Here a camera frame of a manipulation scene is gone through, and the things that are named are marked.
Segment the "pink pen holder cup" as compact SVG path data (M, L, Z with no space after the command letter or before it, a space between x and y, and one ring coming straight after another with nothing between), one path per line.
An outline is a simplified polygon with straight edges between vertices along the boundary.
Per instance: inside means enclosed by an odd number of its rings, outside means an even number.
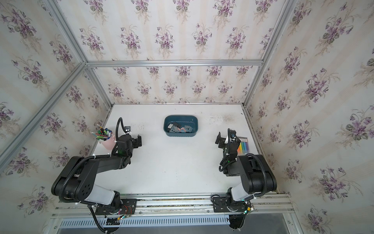
M112 151L116 146L116 137L115 135L112 135L105 141L100 141L100 143L104 146L105 149Z

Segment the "coloured pens in cup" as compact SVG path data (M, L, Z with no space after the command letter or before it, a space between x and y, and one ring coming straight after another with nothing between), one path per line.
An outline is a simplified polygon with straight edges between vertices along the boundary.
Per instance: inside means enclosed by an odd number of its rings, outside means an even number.
M91 134L94 135L98 141L107 141L114 136L110 129L102 127L100 127L96 132L91 132Z

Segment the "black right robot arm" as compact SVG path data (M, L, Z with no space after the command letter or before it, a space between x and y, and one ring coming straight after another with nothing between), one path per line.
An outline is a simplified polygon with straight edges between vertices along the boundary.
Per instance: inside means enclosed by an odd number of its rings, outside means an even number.
M230 202L245 202L274 192L278 188L277 180L263 155L247 153L239 155L238 149L241 139L236 131L228 129L226 137L219 133L215 144L223 150L223 157L219 163L219 171L227 177L238 176L239 185L231 187L227 192Z

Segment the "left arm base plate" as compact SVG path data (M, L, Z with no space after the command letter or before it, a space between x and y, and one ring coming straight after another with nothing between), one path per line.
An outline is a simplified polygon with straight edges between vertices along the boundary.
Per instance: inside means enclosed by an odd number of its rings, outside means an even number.
M100 223L104 227L119 226L121 221L135 214L137 202L137 199L121 199L119 208L97 207L95 215L104 218Z

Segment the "highlighter marker pack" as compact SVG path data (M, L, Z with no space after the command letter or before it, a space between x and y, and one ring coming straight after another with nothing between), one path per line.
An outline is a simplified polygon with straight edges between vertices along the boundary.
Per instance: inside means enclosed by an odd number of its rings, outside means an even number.
M246 154L250 153L249 144L248 144L248 138L247 137L238 137L238 139L241 141L237 153L239 156L244 156Z

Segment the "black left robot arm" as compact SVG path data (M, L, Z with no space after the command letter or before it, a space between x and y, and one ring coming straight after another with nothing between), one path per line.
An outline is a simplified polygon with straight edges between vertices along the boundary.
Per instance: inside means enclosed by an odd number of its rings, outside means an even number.
M142 138L132 137L130 131L131 128L125 126L123 119L119 118L111 153L70 158L51 187L52 195L61 202L120 209L120 193L96 185L95 179L97 174L121 170L131 164L133 150L142 146Z

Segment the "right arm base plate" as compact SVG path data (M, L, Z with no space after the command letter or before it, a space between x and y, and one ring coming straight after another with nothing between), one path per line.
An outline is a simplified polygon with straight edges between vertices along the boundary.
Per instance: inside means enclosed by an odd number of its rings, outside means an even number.
M229 195L212 195L210 201L215 213L234 213L228 217L229 227L233 230L241 229L246 216L254 211L249 201L234 201Z

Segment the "aluminium mounting rail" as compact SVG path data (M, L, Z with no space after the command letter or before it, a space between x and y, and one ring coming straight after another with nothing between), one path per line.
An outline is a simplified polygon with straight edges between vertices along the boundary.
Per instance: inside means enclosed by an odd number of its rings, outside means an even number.
M209 215L214 213L211 194L123 194L122 199L136 199L133 216ZM252 214L294 214L287 194L269 193L252 199ZM52 211L52 218L90 217L89 209L82 204L59 202Z

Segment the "teal plastic storage box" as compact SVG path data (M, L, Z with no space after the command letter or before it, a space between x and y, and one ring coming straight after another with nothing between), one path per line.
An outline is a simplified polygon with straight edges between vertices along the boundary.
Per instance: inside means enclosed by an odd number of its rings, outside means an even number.
M169 124L173 124L181 129L180 133L173 133L167 128ZM193 128L191 133L186 133L184 126L189 125ZM193 137L199 128L198 119L193 115L169 115L164 119L163 130L169 137Z

